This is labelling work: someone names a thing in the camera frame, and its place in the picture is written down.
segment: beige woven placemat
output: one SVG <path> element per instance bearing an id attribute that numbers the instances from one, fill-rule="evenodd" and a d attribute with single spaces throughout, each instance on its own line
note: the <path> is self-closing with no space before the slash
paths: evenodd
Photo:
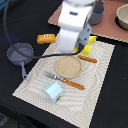
<path id="1" fill-rule="evenodd" d="M 37 62 L 27 80 L 21 83 L 13 96 L 48 111 L 79 128 L 88 128 L 114 49 L 113 45 L 99 41 L 91 45 L 89 57 L 97 59 L 98 63 L 81 60 L 83 71 L 79 77 L 72 79 L 72 81 L 84 85 L 85 90 L 79 90 L 57 81 L 64 91 L 64 96 L 56 104 L 47 100 L 43 89 L 54 80 L 46 78 L 43 71 L 47 70 L 57 75 L 55 62 L 60 58 L 51 57 L 40 59 Z M 56 43 L 51 44 L 45 52 L 45 54 L 51 53 L 59 53 L 59 34 L 56 37 Z"/>

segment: yellow object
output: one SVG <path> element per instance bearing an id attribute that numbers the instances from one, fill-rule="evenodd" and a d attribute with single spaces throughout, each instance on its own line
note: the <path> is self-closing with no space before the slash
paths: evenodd
<path id="1" fill-rule="evenodd" d="M 91 48 L 92 46 L 91 45 L 85 45 L 84 49 L 80 52 L 81 54 L 84 54 L 84 55 L 89 55 L 90 51 L 91 51 Z"/>
<path id="2" fill-rule="evenodd" d="M 90 36 L 89 39 L 88 39 L 88 43 L 87 44 L 90 44 L 92 42 L 95 42 L 96 41 L 96 38 L 97 38 L 97 36 Z"/>
<path id="3" fill-rule="evenodd" d="M 38 38 L 37 38 L 38 44 L 55 43 L 55 42 L 56 42 L 56 39 L 54 34 L 38 35 Z"/>
<path id="4" fill-rule="evenodd" d="M 90 51 L 91 51 L 91 45 L 89 45 L 90 43 L 92 42 L 95 42 L 96 41 L 96 38 L 97 36 L 90 36 L 89 39 L 88 39 L 88 43 L 87 45 L 85 45 L 84 49 L 80 52 L 81 54 L 84 54 L 84 55 L 89 55 Z"/>

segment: yellow sponge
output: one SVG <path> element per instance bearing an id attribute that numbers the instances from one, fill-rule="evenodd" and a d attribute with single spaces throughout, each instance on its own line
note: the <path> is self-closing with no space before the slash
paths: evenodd
<path id="1" fill-rule="evenodd" d="M 88 39 L 88 43 L 87 44 L 90 44 L 92 42 L 95 42 L 96 41 L 96 38 L 97 38 L 97 36 L 90 36 L 89 39 Z"/>
<path id="2" fill-rule="evenodd" d="M 80 52 L 81 54 L 84 54 L 84 55 L 89 55 L 90 51 L 91 51 L 91 45 L 85 45 L 84 49 Z"/>
<path id="3" fill-rule="evenodd" d="M 89 45 L 89 44 L 92 43 L 92 42 L 95 42 L 96 38 L 97 38 L 97 36 L 90 36 L 89 39 L 88 39 L 87 45 L 85 45 L 84 49 L 80 53 L 84 54 L 84 55 L 89 55 L 89 53 L 91 51 L 91 48 L 92 48 L 92 46 Z"/>

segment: table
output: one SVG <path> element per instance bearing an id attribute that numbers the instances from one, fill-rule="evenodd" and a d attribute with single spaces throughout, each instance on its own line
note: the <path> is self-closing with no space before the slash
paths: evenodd
<path id="1" fill-rule="evenodd" d="M 37 44 L 40 34 L 55 34 L 59 27 L 48 24 L 61 0 L 16 0 L 9 6 L 7 29 L 13 43 L 27 42 L 35 55 L 42 55 L 49 44 Z M 98 37 L 97 40 L 115 45 L 104 79 L 90 128 L 128 127 L 128 44 Z M 22 82 L 21 67 L 7 58 L 10 47 L 3 30 L 3 10 L 0 11 L 0 105 L 29 116 L 52 128 L 74 128 L 72 124 L 12 96 Z M 25 65 L 27 74 L 38 60 Z"/>

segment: light blue cube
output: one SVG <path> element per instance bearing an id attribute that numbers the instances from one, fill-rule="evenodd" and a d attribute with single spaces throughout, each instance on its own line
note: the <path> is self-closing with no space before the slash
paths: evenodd
<path id="1" fill-rule="evenodd" d="M 56 103 L 62 96 L 63 90 L 57 82 L 51 83 L 44 89 L 45 96 L 52 102 Z"/>

